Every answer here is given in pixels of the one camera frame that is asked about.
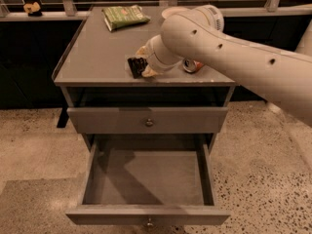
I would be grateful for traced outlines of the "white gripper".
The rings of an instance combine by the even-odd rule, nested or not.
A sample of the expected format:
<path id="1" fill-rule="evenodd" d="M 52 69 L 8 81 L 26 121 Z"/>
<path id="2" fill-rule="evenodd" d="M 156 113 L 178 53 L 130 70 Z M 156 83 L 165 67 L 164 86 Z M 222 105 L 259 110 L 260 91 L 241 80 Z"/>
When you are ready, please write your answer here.
<path id="1" fill-rule="evenodd" d="M 137 57 L 145 57 L 147 65 L 141 72 L 144 78 L 163 74 L 177 66 L 182 58 L 172 53 L 163 43 L 160 37 L 153 37 L 136 51 Z"/>

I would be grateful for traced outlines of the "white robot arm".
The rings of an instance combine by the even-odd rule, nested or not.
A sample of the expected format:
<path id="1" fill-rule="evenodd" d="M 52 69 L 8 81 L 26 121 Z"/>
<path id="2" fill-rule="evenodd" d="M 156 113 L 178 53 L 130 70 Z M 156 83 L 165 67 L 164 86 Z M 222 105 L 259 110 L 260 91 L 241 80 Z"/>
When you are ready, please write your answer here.
<path id="1" fill-rule="evenodd" d="M 223 27 L 212 5 L 170 15 L 160 34 L 137 50 L 148 63 L 143 75 L 196 60 L 312 126 L 312 57 L 231 37 Z"/>

